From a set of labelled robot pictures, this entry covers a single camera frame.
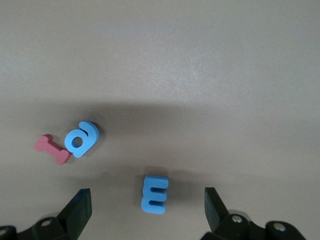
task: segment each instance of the foam letter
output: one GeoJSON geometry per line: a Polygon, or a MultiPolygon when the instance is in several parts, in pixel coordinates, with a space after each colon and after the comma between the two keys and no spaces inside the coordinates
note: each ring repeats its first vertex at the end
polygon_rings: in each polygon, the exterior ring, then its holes
{"type": "Polygon", "coordinates": [[[142,209],[149,214],[164,214],[167,200],[166,188],[169,186],[169,179],[165,176],[147,175],[144,178],[141,201],[142,209]]]}
{"type": "Polygon", "coordinates": [[[47,152],[55,158],[55,162],[58,165],[65,164],[72,155],[72,153],[55,143],[50,134],[42,135],[34,145],[34,148],[38,152],[47,152]]]}
{"type": "Polygon", "coordinates": [[[65,148],[76,158],[82,157],[99,138],[99,130],[92,122],[81,121],[79,127],[69,132],[64,139],[65,148]],[[82,139],[82,145],[76,144],[76,138],[82,139]]]}

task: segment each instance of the gray table surface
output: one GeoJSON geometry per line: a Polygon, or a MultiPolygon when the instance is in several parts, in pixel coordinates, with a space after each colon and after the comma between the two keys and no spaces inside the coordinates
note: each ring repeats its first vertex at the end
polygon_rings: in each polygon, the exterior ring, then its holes
{"type": "Polygon", "coordinates": [[[80,240],[198,240],[204,187],[309,240],[320,219],[320,1],[2,0],[0,225],[22,231],[91,188],[80,240]],[[82,120],[98,143],[55,164],[82,120]],[[164,215],[140,207],[169,178],[164,215]]]}

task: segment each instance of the blue foam letter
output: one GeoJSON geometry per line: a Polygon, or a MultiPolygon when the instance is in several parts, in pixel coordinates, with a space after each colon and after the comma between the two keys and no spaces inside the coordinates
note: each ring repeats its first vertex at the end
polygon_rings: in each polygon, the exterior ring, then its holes
{"type": "Polygon", "coordinates": [[[69,132],[64,139],[65,148],[76,158],[82,157],[99,138],[99,130],[92,122],[81,121],[79,127],[69,132]],[[76,138],[82,139],[82,145],[76,144],[76,138]]]}
{"type": "Polygon", "coordinates": [[[169,179],[165,176],[147,175],[144,178],[141,201],[142,209],[149,214],[164,214],[167,200],[166,188],[169,186],[169,179]]]}

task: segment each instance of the screw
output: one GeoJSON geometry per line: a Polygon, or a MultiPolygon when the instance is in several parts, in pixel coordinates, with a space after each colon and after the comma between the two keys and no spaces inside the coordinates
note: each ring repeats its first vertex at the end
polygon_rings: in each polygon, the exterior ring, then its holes
{"type": "Polygon", "coordinates": [[[51,223],[51,219],[50,220],[45,220],[41,223],[41,227],[46,227],[51,223]]]}
{"type": "Polygon", "coordinates": [[[240,223],[242,223],[242,218],[238,215],[234,215],[234,216],[232,216],[232,221],[234,221],[237,224],[240,224],[240,223]]]}
{"type": "Polygon", "coordinates": [[[280,232],[286,231],[286,227],[285,227],[283,224],[281,224],[280,222],[275,222],[275,223],[273,224],[273,227],[274,227],[275,229],[277,229],[278,231],[280,231],[280,232]]]}

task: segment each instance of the red foam letter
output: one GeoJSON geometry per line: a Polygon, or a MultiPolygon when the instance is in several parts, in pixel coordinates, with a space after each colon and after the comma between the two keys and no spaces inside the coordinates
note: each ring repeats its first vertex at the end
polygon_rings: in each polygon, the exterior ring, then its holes
{"type": "Polygon", "coordinates": [[[65,164],[71,157],[72,153],[59,146],[53,141],[53,139],[54,138],[50,134],[42,135],[34,145],[34,148],[38,152],[45,151],[54,157],[56,164],[65,164]]]}

